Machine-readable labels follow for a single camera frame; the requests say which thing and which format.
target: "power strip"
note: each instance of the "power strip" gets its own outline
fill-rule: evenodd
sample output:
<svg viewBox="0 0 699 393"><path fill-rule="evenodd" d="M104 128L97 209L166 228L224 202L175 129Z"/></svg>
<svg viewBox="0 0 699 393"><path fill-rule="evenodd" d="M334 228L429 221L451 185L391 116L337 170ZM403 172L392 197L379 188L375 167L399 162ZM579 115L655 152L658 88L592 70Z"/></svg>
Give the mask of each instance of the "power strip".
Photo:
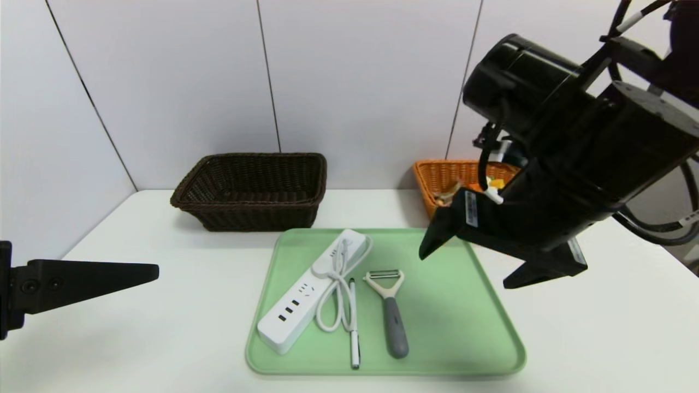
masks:
<svg viewBox="0 0 699 393"><path fill-rule="evenodd" d="M333 284L323 272L332 269L333 256L342 239L347 245L347 271L352 270L366 251L368 241L363 234L345 229L257 323L262 340L279 355L287 353L303 333L315 316L321 295Z"/></svg>

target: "brown wicker basket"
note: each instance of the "brown wicker basket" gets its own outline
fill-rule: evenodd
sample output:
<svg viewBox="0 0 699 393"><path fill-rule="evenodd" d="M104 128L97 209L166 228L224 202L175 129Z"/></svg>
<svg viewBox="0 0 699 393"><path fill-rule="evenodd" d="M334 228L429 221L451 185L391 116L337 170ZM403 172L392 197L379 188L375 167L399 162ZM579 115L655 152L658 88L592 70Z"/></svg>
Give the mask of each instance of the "brown wicker basket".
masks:
<svg viewBox="0 0 699 393"><path fill-rule="evenodd" d="M204 157L170 198L209 231L309 228L325 195L317 153L231 153Z"/></svg>
<svg viewBox="0 0 699 393"><path fill-rule="evenodd" d="M519 169L507 164L488 164L486 174L493 179L503 179L509 182ZM437 208L434 197L435 192L444 192L454 186L460 180L465 186L476 184L475 189L480 191L478 184L477 160L444 160L426 159L418 161L412 166L415 178L422 192L422 201L425 203L427 215L432 218Z"/></svg>

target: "white pen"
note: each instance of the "white pen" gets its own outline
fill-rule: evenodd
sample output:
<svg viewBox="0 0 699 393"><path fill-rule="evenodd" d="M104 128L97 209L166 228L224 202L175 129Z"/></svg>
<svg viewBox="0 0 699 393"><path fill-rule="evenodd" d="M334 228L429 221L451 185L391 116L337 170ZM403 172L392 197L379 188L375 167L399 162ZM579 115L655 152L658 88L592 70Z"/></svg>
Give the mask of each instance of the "white pen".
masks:
<svg viewBox="0 0 699 393"><path fill-rule="evenodd" d="M349 344L352 346L352 368L359 369L359 331L356 323L356 294L354 288L354 279L349 280L349 301L354 304L354 307L350 307L350 313L352 314L352 326L349 331Z"/></svg>

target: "gray handle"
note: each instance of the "gray handle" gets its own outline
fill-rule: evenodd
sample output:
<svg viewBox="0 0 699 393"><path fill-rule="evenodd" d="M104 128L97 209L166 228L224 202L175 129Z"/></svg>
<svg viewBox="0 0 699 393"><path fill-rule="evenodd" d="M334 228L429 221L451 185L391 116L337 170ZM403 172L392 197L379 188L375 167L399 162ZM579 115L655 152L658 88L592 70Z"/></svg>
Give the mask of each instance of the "gray handle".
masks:
<svg viewBox="0 0 699 393"><path fill-rule="evenodd" d="M408 337L405 335L401 312L398 311L398 303L394 297L384 299L384 323L389 353L396 359L406 357L408 355Z"/></svg>

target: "screw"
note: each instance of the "screw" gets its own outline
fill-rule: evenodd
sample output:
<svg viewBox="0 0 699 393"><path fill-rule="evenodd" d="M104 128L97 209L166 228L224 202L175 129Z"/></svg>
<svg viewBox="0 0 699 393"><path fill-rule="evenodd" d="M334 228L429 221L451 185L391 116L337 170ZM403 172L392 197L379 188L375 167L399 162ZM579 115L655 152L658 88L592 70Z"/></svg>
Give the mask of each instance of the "screw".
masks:
<svg viewBox="0 0 699 393"><path fill-rule="evenodd" d="M54 277L48 282L48 289L51 291L60 290L63 286L63 280L60 277Z"/></svg>
<svg viewBox="0 0 699 393"><path fill-rule="evenodd" d="M39 289L39 282L37 280L27 280L22 283L20 287L22 292L25 294L33 294Z"/></svg>

